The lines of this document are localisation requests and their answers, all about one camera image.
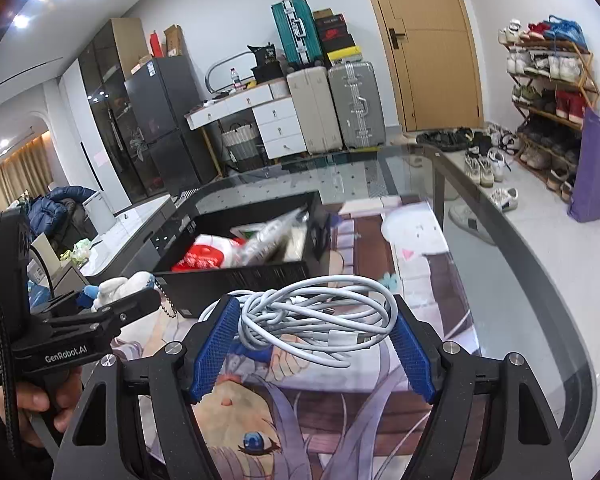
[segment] teal suitcase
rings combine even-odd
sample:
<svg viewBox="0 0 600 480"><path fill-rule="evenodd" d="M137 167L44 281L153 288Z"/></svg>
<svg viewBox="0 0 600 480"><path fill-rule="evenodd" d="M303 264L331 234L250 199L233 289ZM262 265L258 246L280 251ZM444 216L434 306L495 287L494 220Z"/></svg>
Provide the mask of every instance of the teal suitcase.
<svg viewBox="0 0 600 480"><path fill-rule="evenodd" d="M289 65L296 70L322 65L320 39L306 0L283 0L271 10Z"/></svg>

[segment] anime illustration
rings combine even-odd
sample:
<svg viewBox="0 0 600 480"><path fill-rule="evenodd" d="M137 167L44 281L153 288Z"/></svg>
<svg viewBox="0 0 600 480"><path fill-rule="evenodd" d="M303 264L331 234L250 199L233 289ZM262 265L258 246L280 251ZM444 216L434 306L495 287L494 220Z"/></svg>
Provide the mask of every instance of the anime illustration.
<svg viewBox="0 0 600 480"><path fill-rule="evenodd" d="M401 294L443 340L479 352L466 296L429 205L385 197L326 206L330 274L356 274ZM115 341L125 358L181 340L192 320L158 311ZM235 341L213 391L193 406L223 480L393 480L403 475L430 406L411 391L389 338L352 352L349 368L302 361L279 348ZM459 470L471 473L481 426L474 406ZM147 446L161 458L149 399L141 399Z"/></svg>

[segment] white plush toy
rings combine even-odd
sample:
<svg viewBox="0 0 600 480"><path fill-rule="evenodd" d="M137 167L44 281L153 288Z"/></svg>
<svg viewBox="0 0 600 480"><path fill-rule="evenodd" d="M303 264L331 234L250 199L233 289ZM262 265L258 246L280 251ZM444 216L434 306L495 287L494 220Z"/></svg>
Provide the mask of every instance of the white plush toy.
<svg viewBox="0 0 600 480"><path fill-rule="evenodd" d="M106 282L102 282L98 287L91 287L90 291L87 291L86 289L89 287L86 287L85 294L93 297L94 289L98 289L98 295L91 307L91 310L96 312L96 310L109 303L113 303L144 288L154 288L154 286L154 276L150 272L141 270L140 272L136 272L131 278L111 278Z"/></svg>

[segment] red sneaker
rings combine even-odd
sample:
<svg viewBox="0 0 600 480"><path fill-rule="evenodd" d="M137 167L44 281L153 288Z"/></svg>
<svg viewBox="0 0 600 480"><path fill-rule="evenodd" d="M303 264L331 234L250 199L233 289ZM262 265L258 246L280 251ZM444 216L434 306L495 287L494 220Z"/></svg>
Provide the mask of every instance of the red sneaker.
<svg viewBox="0 0 600 480"><path fill-rule="evenodd" d="M570 104L569 100L571 98L570 92L565 92L564 90L558 90L555 93L555 105L556 105L556 115L558 117L562 117L563 119L569 118Z"/></svg>
<svg viewBox="0 0 600 480"><path fill-rule="evenodd" d="M544 40L544 32L549 30L551 27L548 23L540 22L540 23L529 23L529 32L528 36L530 40Z"/></svg>
<svg viewBox="0 0 600 480"><path fill-rule="evenodd" d="M584 111L587 108L587 100L584 95L572 94L569 97L569 120L572 123L584 124Z"/></svg>

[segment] purple bag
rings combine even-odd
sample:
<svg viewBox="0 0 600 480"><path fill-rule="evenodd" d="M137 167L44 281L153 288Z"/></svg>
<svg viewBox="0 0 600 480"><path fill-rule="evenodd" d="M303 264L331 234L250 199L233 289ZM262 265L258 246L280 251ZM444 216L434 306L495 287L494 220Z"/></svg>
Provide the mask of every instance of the purple bag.
<svg viewBox="0 0 600 480"><path fill-rule="evenodd" d="M591 108L584 117L578 176L569 216L578 222L600 219L600 116Z"/></svg>

